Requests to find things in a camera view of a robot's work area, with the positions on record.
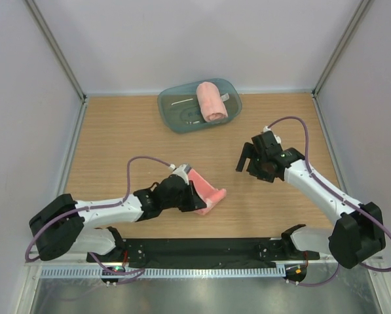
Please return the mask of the long pink towel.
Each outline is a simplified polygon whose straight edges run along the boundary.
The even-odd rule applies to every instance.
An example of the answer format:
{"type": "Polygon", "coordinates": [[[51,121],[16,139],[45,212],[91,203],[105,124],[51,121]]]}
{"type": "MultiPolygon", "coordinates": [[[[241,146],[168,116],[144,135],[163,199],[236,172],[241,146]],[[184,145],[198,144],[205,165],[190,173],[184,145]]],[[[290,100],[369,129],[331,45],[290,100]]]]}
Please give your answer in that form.
{"type": "Polygon", "coordinates": [[[212,82],[202,82],[196,89],[196,97],[200,112],[206,122],[214,122],[228,118],[225,104],[218,87],[212,82]]]}

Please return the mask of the teal translucent plastic bin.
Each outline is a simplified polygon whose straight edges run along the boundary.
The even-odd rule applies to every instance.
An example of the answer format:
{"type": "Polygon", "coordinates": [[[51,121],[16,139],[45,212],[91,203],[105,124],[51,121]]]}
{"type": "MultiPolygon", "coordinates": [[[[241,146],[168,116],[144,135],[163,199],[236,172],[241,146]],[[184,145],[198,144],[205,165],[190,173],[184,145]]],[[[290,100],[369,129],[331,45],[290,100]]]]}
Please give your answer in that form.
{"type": "Polygon", "coordinates": [[[207,81],[219,90],[227,117],[211,122],[205,121],[196,95],[198,85],[203,82],[196,81],[168,88],[158,95],[158,111],[168,128],[176,133],[189,133],[229,123],[240,114],[242,100],[234,86],[223,78],[210,78],[207,81]]]}

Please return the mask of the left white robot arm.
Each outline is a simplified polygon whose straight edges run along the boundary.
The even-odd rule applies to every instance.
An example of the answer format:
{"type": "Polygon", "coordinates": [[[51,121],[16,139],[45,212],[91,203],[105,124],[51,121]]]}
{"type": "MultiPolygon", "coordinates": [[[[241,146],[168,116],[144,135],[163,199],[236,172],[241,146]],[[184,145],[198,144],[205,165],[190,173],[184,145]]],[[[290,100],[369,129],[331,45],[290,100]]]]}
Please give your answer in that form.
{"type": "Polygon", "coordinates": [[[42,261],[59,258],[78,245],[82,252],[116,262],[123,257],[124,245],[115,240],[107,225],[149,220],[167,209],[186,213],[206,207],[194,182],[176,174],[125,198],[79,201],[71,194],[62,194],[30,219],[31,245],[42,261]]]}

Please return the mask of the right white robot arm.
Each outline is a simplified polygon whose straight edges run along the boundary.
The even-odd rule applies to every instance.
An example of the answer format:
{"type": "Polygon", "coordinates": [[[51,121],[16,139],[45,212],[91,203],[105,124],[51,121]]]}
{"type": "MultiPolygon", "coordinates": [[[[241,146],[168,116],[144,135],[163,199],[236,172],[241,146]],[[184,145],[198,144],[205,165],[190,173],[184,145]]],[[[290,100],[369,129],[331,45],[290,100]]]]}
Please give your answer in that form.
{"type": "Polygon", "coordinates": [[[372,202],[363,204],[340,191],[297,149],[283,149],[272,131],[265,130],[244,143],[236,170],[269,183],[280,179],[292,185],[332,223],[332,230],[304,224],[286,230],[282,234],[286,239],[280,244],[286,258],[313,251],[330,254],[342,267],[351,269],[386,247],[379,207],[372,202]]]}

